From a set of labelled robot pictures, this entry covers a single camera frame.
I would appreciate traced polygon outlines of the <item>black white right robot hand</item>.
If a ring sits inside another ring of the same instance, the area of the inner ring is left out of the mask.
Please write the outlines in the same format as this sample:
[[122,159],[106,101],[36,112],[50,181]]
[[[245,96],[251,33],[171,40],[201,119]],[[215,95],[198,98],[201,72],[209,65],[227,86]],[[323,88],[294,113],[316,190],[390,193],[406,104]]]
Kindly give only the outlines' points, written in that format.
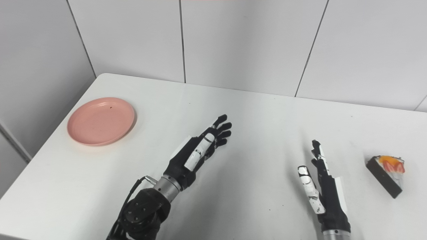
[[320,142],[312,140],[312,146],[314,158],[311,163],[316,167],[318,184],[314,183],[314,178],[306,165],[299,166],[298,175],[305,195],[321,225],[323,239],[349,240],[351,225],[348,221],[341,179],[331,175]]

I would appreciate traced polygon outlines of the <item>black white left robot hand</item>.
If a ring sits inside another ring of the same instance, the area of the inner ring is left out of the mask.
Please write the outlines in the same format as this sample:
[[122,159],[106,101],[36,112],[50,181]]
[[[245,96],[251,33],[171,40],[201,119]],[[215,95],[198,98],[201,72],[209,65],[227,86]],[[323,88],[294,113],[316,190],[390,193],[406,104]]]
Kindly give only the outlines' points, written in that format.
[[179,191],[190,187],[204,162],[218,147],[227,144],[227,138],[232,135],[232,123],[227,119],[226,114],[219,116],[199,136],[188,136],[177,148],[163,174],[177,182]]

